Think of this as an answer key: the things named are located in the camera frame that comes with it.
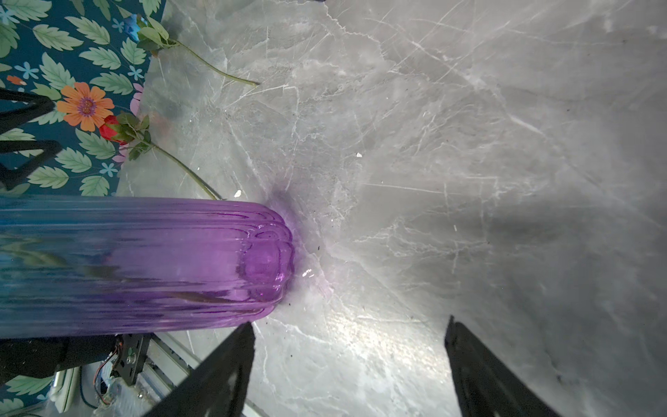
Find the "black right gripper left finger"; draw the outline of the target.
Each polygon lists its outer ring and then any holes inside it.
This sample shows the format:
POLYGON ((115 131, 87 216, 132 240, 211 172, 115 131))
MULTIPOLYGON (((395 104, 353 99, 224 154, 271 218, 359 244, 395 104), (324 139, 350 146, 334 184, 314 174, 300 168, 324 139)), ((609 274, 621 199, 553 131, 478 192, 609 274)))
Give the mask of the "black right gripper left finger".
POLYGON ((242 416, 254 357, 255 333, 246 322, 147 416, 242 416))

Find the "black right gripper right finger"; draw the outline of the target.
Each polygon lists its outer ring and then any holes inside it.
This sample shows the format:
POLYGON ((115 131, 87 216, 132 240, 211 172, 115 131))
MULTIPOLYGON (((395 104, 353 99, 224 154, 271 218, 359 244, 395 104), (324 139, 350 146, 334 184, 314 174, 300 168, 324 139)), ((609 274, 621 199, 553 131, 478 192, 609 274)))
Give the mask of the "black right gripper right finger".
POLYGON ((462 415, 559 416, 453 316, 444 346, 462 415))

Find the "purple ribbed glass vase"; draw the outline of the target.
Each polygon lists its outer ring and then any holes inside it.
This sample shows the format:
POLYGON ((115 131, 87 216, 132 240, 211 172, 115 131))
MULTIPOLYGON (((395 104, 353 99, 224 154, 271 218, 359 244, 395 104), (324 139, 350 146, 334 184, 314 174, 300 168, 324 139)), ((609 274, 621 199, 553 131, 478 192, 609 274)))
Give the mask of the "purple ribbed glass vase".
POLYGON ((1 335, 234 328, 272 312, 293 235, 258 203, 24 196, 1 201, 1 335))

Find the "blue rose stem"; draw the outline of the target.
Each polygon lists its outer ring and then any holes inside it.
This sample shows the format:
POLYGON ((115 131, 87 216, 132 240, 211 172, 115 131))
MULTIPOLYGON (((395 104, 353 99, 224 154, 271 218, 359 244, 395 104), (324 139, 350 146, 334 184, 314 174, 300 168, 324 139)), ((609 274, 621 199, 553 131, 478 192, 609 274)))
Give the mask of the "blue rose stem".
POLYGON ((218 69, 199 54, 194 52, 194 50, 189 48, 187 45, 176 38, 172 38, 170 33, 168 33, 168 31, 152 17, 143 17, 139 14, 131 14, 124 19, 124 22, 126 24, 126 33, 133 41, 137 43, 137 47, 141 50, 149 52, 153 57, 158 57, 159 53, 163 50, 182 49, 189 53, 191 57, 194 57, 196 61, 205 65, 210 70, 215 71, 215 73, 220 76, 223 76, 229 80, 233 80, 237 83, 244 83, 253 87, 261 85, 257 81, 248 80, 239 76, 233 76, 222 71, 221 69, 218 69))

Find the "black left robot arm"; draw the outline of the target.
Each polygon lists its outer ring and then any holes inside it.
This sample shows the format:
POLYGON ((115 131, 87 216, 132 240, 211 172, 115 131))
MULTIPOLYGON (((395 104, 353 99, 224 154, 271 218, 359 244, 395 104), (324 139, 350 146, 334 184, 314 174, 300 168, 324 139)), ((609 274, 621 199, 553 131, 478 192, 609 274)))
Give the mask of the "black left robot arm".
MULTIPOLYGON (((1 100, 17 102, 22 108, 1 112, 1 132, 7 133, 55 109, 53 100, 45 96, 15 90, 1 89, 1 100)), ((12 191, 36 169, 63 150, 53 140, 1 143, 1 153, 37 149, 40 155, 16 169, 1 167, 1 188, 12 191)), ((118 338, 114 335, 47 337, 1 340, 1 382, 5 384, 17 376, 46 378, 58 371, 77 368, 100 361, 114 354, 118 338)))

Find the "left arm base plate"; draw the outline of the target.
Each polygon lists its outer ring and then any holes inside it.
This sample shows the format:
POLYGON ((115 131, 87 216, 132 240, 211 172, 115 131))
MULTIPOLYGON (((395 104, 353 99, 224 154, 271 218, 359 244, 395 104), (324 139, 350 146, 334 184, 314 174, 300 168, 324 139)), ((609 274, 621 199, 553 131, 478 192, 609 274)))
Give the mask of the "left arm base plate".
POLYGON ((111 375, 122 378, 129 386, 134 386, 148 357, 150 341, 151 334, 119 335, 117 358, 111 375))

